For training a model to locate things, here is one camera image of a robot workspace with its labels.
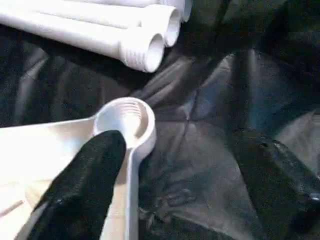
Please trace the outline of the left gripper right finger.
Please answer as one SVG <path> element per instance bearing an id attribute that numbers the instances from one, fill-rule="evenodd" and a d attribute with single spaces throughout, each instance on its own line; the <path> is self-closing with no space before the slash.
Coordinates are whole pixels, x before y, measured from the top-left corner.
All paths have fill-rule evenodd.
<path id="1" fill-rule="evenodd" d="M 320 180 L 283 143 L 235 135 L 232 151 L 266 235 L 320 234 Z"/>

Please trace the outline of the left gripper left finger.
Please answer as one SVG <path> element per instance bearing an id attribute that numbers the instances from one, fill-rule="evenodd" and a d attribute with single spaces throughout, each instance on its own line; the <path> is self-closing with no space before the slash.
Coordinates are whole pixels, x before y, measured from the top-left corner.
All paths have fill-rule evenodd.
<path id="1" fill-rule="evenodd" d="M 98 240 L 126 153 L 118 130 L 102 132 L 52 181 L 35 210 L 44 210 L 29 240 Z"/>

